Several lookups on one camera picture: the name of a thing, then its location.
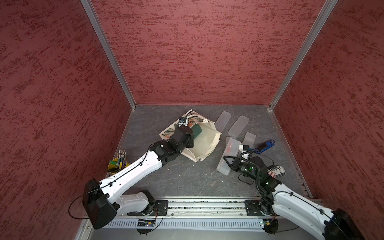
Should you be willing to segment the dark green pencil case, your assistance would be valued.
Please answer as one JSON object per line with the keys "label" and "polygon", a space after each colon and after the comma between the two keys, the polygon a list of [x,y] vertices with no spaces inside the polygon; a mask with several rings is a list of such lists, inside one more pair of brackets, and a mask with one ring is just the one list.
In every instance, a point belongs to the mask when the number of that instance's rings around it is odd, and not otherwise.
{"label": "dark green pencil case", "polygon": [[193,131],[193,139],[196,139],[201,133],[202,133],[202,128],[200,126],[200,124],[195,124],[191,127],[192,131]]}

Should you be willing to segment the cream canvas tote bag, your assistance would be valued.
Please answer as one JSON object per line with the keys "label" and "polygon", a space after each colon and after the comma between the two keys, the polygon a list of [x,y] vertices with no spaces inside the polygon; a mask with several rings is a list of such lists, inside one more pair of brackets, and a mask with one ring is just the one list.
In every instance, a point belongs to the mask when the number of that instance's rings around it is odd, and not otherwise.
{"label": "cream canvas tote bag", "polygon": [[190,110],[182,117],[184,116],[187,116],[188,118],[189,128],[195,124],[200,124],[203,131],[196,139],[194,139],[193,148],[175,150],[169,143],[169,138],[175,132],[176,127],[178,127],[179,119],[163,130],[159,134],[162,140],[151,147],[151,151],[154,151],[158,155],[158,160],[163,164],[175,160],[180,155],[183,155],[194,162],[203,161],[213,152],[220,141],[221,132],[216,130],[214,122],[208,120],[194,110]]}

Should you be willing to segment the frosted translucent pencil case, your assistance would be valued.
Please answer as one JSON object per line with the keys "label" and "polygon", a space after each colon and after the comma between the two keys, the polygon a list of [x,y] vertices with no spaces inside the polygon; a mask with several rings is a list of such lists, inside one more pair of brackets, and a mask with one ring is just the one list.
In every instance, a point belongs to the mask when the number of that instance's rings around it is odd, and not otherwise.
{"label": "frosted translucent pencil case", "polygon": [[248,124],[249,118],[245,116],[240,116],[235,123],[232,125],[232,127],[229,129],[228,134],[230,137],[238,137],[240,133],[243,131],[245,126]]}

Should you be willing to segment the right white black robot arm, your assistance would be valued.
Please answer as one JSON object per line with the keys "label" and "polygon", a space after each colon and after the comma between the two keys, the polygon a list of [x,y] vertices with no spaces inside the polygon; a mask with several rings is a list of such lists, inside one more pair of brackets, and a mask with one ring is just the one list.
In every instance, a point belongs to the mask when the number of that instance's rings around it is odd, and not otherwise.
{"label": "right white black robot arm", "polygon": [[250,178],[261,195],[260,211],[296,224],[318,240],[362,240],[363,234],[344,210],[323,207],[288,188],[268,173],[259,157],[223,157],[229,168]]}

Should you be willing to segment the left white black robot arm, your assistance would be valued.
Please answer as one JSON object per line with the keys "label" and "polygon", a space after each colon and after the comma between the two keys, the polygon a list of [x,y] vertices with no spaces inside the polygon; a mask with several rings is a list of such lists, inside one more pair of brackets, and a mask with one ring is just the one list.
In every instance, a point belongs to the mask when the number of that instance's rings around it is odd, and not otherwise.
{"label": "left white black robot arm", "polygon": [[134,163],[101,181],[86,183],[82,204],[95,230],[109,224],[117,215],[151,211],[155,203],[148,191],[123,194],[150,173],[175,160],[184,149],[193,148],[194,133],[187,126],[176,127],[167,140],[151,144],[147,152]]}

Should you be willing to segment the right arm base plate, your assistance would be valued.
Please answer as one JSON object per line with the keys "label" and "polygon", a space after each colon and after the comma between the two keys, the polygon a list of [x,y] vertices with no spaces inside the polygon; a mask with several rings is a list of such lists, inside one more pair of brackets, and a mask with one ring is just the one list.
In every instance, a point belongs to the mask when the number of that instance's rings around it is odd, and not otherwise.
{"label": "right arm base plate", "polygon": [[248,217],[266,216],[270,217],[275,215],[272,205],[264,200],[260,201],[245,201],[245,209]]}

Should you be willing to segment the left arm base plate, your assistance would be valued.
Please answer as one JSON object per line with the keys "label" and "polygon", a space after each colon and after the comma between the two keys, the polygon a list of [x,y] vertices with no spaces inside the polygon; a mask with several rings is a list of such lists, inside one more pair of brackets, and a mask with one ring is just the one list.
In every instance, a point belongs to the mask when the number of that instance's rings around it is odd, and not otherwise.
{"label": "left arm base plate", "polygon": [[131,212],[127,213],[127,216],[149,216],[154,217],[156,214],[166,216],[168,212],[168,200],[155,200],[155,202],[150,202],[149,205],[142,212]]}

